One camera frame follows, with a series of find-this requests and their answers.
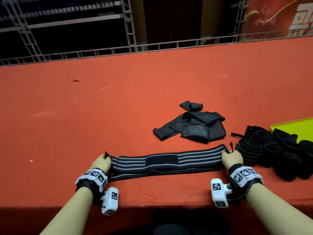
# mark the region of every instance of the person's left arm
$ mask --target person's left arm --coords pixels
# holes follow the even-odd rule
[[[102,154],[93,162],[90,169],[99,168],[108,173],[111,167],[111,159],[104,159]],[[92,205],[93,194],[87,187],[81,187],[66,205],[57,213],[41,235],[80,235],[83,234],[90,207]]]

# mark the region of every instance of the hand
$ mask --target hand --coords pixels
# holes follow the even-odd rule
[[[234,150],[233,153],[226,153],[225,151],[222,151],[222,162],[226,170],[228,171],[229,168],[234,164],[237,163],[243,164],[244,159],[237,150]]]
[[[100,157],[96,159],[96,161],[92,163],[90,169],[100,168],[101,170],[104,171],[104,174],[107,174],[110,167],[111,167],[111,158],[107,157],[106,159],[104,159],[104,154],[102,154],[100,155]]]

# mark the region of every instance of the dark pants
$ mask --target dark pants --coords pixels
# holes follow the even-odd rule
[[[154,214],[154,235],[230,235],[226,218],[217,212],[197,210],[158,210]]]

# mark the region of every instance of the red banner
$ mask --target red banner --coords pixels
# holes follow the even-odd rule
[[[244,40],[313,35],[313,0],[251,0]]]

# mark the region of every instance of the red tablecloth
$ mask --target red tablecloth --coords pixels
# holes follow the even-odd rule
[[[38,233],[106,150],[142,156],[207,149],[237,142],[230,133],[247,125],[312,117],[312,43],[307,37],[0,68],[0,232]],[[186,100],[224,116],[226,138],[161,142],[152,129],[183,113]],[[278,196],[313,211],[312,179],[284,182],[272,169],[255,169]],[[119,211],[108,218],[92,210],[86,234],[148,223],[152,212],[141,207],[213,207],[212,178],[227,181],[216,171],[112,182]],[[245,205],[224,213],[230,220],[236,214],[231,224],[252,215]]]

